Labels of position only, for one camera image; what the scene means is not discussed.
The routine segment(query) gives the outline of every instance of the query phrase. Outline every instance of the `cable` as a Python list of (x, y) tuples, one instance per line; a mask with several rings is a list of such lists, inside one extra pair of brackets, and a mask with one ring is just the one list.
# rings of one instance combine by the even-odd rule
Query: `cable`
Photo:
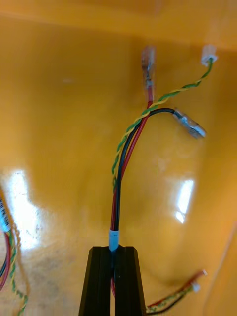
[(178, 293), (181, 293), (182, 291), (185, 290), (185, 288), (189, 287), (192, 283), (194, 283), (199, 277), (206, 275), (206, 271), (205, 270), (201, 270), (198, 271), (193, 277), (191, 277), (181, 288), (179, 288), (177, 291), (173, 292), (172, 294), (170, 294), (168, 297), (164, 297), (162, 299), (160, 299), (159, 301), (152, 303), (150, 305), (148, 305), (148, 307), (153, 307), (153, 306), (157, 306), (159, 305), (161, 302), (163, 302), (164, 300), (167, 300), (169, 297), (175, 296)]
[(19, 291), (18, 289), (16, 289), (16, 282), (15, 282), (15, 269), (16, 269), (16, 247), (15, 247), (15, 241), (14, 241), (14, 237), (11, 231), (9, 231), (7, 233), (8, 235), (8, 239), (9, 239), (9, 244), (11, 247), (11, 265), (10, 265), (10, 279), (11, 279), (11, 289), (12, 292), (15, 293), (16, 296), (19, 296), (19, 298), (21, 299), (21, 307), (19, 312), (17, 313), (17, 316), (20, 316), (23, 312), (24, 309), (26, 307), (27, 301), (28, 301), (28, 296), (24, 295), (21, 291)]
[(3, 272), (4, 272), (4, 270), (5, 270), (5, 267), (6, 267), (6, 257), (5, 257), (5, 260), (4, 260), (4, 263), (3, 263), (2, 267), (1, 267), (1, 269), (0, 269), (0, 277), (1, 277), (2, 274), (3, 274)]
[(4, 273), (3, 278), (1, 280), (1, 283), (0, 283), (0, 291), (4, 286), (6, 279), (7, 279), (7, 276), (8, 276), (8, 273), (9, 273), (10, 256), (11, 256), (11, 249), (10, 249), (10, 242), (9, 242), (8, 235), (6, 233), (4, 233), (4, 237), (5, 237), (5, 243), (6, 243), (6, 267), (5, 267), (5, 273)]
[[(152, 112), (150, 112), (150, 116), (153, 116), (155, 114), (158, 113), (163, 113), (163, 112), (167, 112), (167, 113), (171, 113), (174, 114), (174, 109), (170, 109), (170, 108), (160, 108), (160, 109), (156, 109)], [(118, 231), (119, 230), (119, 213), (120, 213), (120, 192), (121, 192), (121, 171), (122, 171), (122, 166), (124, 164), (124, 160), (125, 160), (125, 156), (126, 156), (126, 152), (128, 149), (128, 146), (134, 136), (134, 134), (136, 133), (136, 130), (139, 128), (139, 126), (141, 125), (141, 121), (134, 126), (132, 132), (129, 134), (126, 144), (122, 150), (122, 154), (120, 157), (120, 162), (119, 162), (119, 166), (118, 166), (118, 179), (117, 179), (117, 194), (116, 194), (116, 213), (115, 213), (115, 225), (114, 225), (114, 230)]]
[(176, 305), (179, 301), (181, 301), (187, 294), (188, 292), (192, 291), (192, 287), (190, 286), (186, 291), (184, 291), (184, 293), (177, 298), (172, 304), (170, 304), (168, 307), (166, 307), (163, 310), (160, 311), (155, 311), (155, 312), (147, 312), (147, 315), (159, 315), (159, 314), (163, 314), (165, 312), (167, 312), (168, 310), (170, 310), (174, 305)]
[(194, 83), (186, 84), (180, 89), (173, 90), (170, 93), (167, 93), (167, 94), (164, 94), (163, 96), (161, 96), (157, 102), (153, 103), (149, 109), (146, 109), (142, 113), (142, 115), (139, 118), (137, 118), (135, 120), (135, 122), (127, 128), (126, 132), (124, 133), (124, 135), (123, 135), (123, 137), (122, 137), (122, 139), (117, 147), (115, 161), (114, 161), (113, 166), (112, 166), (113, 190), (115, 190), (115, 187), (116, 187), (116, 165), (117, 165), (117, 162), (119, 160), (119, 155), (122, 151), (122, 147), (123, 147), (124, 143), (126, 142), (129, 134), (134, 130), (135, 126), (140, 124), (140, 122), (142, 121), (143, 118), (148, 116), (151, 111), (157, 109), (160, 104), (165, 103), (170, 97), (175, 96), (176, 94), (178, 94), (182, 91), (189, 90), (192, 87), (198, 87), (200, 85), (200, 83), (202, 82), (202, 80), (204, 78), (206, 78), (209, 75), (209, 73), (211, 72), (212, 65), (213, 65), (213, 59), (210, 58), (209, 59), (209, 68), (208, 68), (207, 72), (200, 79), (196, 80)]
[[(147, 105), (147, 108), (149, 108), (152, 105), (152, 103), (153, 103), (153, 88), (152, 88), (152, 86), (149, 86), (148, 87), (148, 105)], [(127, 155), (126, 155), (126, 159), (125, 159), (124, 164), (122, 166), (122, 177), (123, 177), (124, 172), (126, 170), (127, 164), (131, 158), (134, 147), (138, 141), (138, 138), (140, 137), (140, 135), (142, 133), (142, 130), (143, 130), (148, 118), (149, 118), (149, 116), (147, 116), (146, 118), (144, 118), (142, 120), (142, 123), (141, 123), (139, 129), (137, 130), (137, 133), (132, 141), (132, 144), (129, 147), (129, 150), (128, 150)], [(112, 214), (111, 214), (111, 225), (110, 225), (111, 230), (114, 230), (114, 225), (115, 225), (116, 194), (117, 194), (117, 188), (115, 187), (114, 195), (113, 195), (113, 202), (112, 202)]]

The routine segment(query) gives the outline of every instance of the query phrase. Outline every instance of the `white connector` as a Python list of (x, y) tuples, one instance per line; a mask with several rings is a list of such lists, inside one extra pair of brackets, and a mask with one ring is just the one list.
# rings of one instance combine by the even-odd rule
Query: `white connector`
[(205, 45), (202, 49), (202, 57), (201, 57), (201, 63), (208, 67), (209, 60), (212, 58), (213, 63), (215, 63), (218, 59), (216, 56), (216, 47), (213, 45)]
[(201, 289), (201, 286), (198, 283), (196, 283), (196, 282), (192, 283), (192, 287), (193, 287), (193, 291), (195, 293), (199, 292), (200, 289)]

